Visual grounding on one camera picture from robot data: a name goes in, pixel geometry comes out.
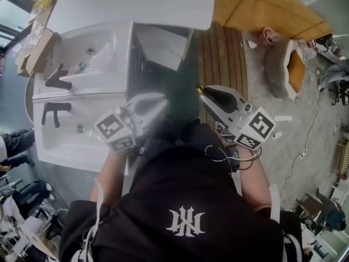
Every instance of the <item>person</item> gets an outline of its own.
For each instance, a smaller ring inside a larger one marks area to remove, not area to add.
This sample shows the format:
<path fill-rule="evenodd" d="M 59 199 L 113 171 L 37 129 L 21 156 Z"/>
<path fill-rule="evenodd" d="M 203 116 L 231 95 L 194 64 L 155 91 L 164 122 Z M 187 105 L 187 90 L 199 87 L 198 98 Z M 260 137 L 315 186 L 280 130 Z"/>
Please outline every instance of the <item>person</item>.
<path fill-rule="evenodd" d="M 33 129 L 22 129 L 10 134 L 0 135 L 0 176 L 24 163 L 27 163 L 29 166 L 35 166 L 32 159 L 25 154 L 13 157 L 26 151 L 34 142 Z"/>
<path fill-rule="evenodd" d="M 332 232 L 343 231 L 346 228 L 345 214 L 343 208 L 339 203 L 332 202 L 329 198 L 322 195 L 319 189 L 316 190 L 315 195 L 321 200 L 324 208 L 321 211 L 316 223 L 324 226 L 324 230 Z"/>
<path fill-rule="evenodd" d="M 2 236 L 13 237 L 16 233 L 9 224 L 20 228 L 25 219 L 32 215 L 45 199 L 54 200 L 52 186 L 44 181 L 34 181 L 20 191 L 15 191 L 0 208 L 0 232 Z"/>
<path fill-rule="evenodd" d="M 260 159 L 242 162 L 241 197 L 230 162 L 213 161 L 224 159 L 221 150 L 225 154 L 228 150 L 207 124 L 199 118 L 191 121 L 181 140 L 182 145 L 175 145 L 169 123 L 162 123 L 144 150 L 130 192 L 123 197 L 127 154 L 111 151 L 90 201 L 70 206 L 59 261 L 78 261 L 96 220 L 100 224 L 91 246 L 94 262 L 263 257 L 282 261 L 284 246 L 289 261 L 297 261 L 296 244 L 286 247 L 283 232 L 292 233 L 301 246 L 299 217 L 282 211 L 280 223 L 270 219 L 272 200 Z M 239 147 L 238 153 L 240 159 L 252 157 L 247 148 Z M 104 197 L 97 219 L 99 184 Z"/>

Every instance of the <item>black t-shirt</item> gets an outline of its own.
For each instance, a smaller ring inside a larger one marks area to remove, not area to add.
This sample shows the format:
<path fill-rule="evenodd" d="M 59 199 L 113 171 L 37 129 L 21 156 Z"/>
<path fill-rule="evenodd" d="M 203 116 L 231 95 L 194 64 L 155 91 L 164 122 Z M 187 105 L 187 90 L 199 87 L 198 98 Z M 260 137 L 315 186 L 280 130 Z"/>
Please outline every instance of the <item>black t-shirt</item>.
<path fill-rule="evenodd" d="M 302 235 L 296 214 L 254 212 L 220 163 L 187 147 L 140 169 L 130 193 L 102 206 L 94 261 L 282 261 L 283 234 Z M 96 203 L 71 204 L 59 253 L 70 261 L 96 220 Z"/>

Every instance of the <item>wooden slat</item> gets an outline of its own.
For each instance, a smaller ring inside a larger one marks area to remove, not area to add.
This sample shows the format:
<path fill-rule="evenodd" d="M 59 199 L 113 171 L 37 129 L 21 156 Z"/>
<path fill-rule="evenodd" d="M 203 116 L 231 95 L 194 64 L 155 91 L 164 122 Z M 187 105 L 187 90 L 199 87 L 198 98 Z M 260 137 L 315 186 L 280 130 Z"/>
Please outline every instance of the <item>wooden slat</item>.
<path fill-rule="evenodd" d="M 211 24 L 209 32 L 209 41 L 211 45 L 211 56 L 212 56 L 212 77 L 213 84 L 220 85 L 220 73 L 219 73 L 219 55 L 217 46 L 217 36 L 214 23 Z"/>
<path fill-rule="evenodd" d="M 195 31 L 195 37 L 197 38 L 197 64 L 198 64 L 198 76 L 200 85 L 206 85 L 205 79 L 205 66 L 204 66 L 204 56 L 203 56 L 203 44 L 202 44 L 202 32 Z M 202 123 L 206 123 L 206 109 L 200 104 L 200 118 Z"/>
<path fill-rule="evenodd" d="M 212 54 L 211 54 L 211 45 L 210 45 L 208 31 L 202 32 L 202 44 L 203 44 L 205 83 L 206 83 L 206 85 L 212 85 L 213 84 Z M 214 127 L 213 117 L 208 112 L 206 112 L 206 113 L 207 113 L 206 123 L 213 129 L 213 127 Z"/>
<path fill-rule="evenodd" d="M 237 32 L 238 42 L 239 42 L 239 52 L 240 52 L 240 63 L 241 63 L 241 77 L 242 77 L 242 92 L 245 100 L 249 99 L 249 87 L 247 82 L 247 71 L 246 71 L 246 59 L 245 59 L 245 49 L 244 40 L 242 39 L 242 32 Z"/>
<path fill-rule="evenodd" d="M 236 70 L 235 70 L 233 40 L 231 37 L 230 28 L 224 27 L 224 31 L 225 31 L 225 37 L 227 40 L 230 87 L 236 90 L 237 89 L 236 88 Z"/>
<path fill-rule="evenodd" d="M 239 42 L 237 37 L 237 31 L 231 29 L 231 37 L 233 41 L 234 59 L 235 59 L 235 71 L 236 71 L 236 89 L 240 94 L 243 94 L 242 78 L 241 78 L 241 63 L 240 63 L 240 51 Z"/>
<path fill-rule="evenodd" d="M 221 27 L 218 23 L 216 23 L 215 26 L 219 55 L 220 84 L 230 87 L 228 49 L 225 32 L 223 27 Z"/>

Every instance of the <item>white shoe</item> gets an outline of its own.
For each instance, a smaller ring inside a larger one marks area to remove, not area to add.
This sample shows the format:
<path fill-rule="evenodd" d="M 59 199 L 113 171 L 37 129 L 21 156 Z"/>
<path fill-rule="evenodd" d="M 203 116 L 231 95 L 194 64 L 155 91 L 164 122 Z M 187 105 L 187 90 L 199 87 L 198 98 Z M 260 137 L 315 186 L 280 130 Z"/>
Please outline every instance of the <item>white shoe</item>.
<path fill-rule="evenodd" d="M 52 191 L 52 186 L 50 184 L 46 184 L 46 190 L 47 191 Z"/>

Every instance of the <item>sink basin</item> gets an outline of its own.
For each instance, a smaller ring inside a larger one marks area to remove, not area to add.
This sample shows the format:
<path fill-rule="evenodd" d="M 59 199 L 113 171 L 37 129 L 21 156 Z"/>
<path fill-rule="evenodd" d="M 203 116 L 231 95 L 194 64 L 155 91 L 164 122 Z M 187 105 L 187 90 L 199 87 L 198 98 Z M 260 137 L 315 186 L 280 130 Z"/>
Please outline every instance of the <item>sink basin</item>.
<path fill-rule="evenodd" d="M 133 20 L 120 20 L 77 29 L 61 35 L 47 57 L 43 73 L 37 73 L 33 100 L 83 94 L 126 93 Z M 61 80 L 67 91 L 46 87 L 45 80 L 60 63 L 69 71 Z"/>
<path fill-rule="evenodd" d="M 56 128 L 53 112 L 41 118 L 46 102 L 71 104 L 59 111 Z M 89 171 L 100 171 L 109 152 L 93 124 L 107 110 L 125 104 L 125 94 L 96 94 L 34 100 L 35 140 L 39 160 Z"/>

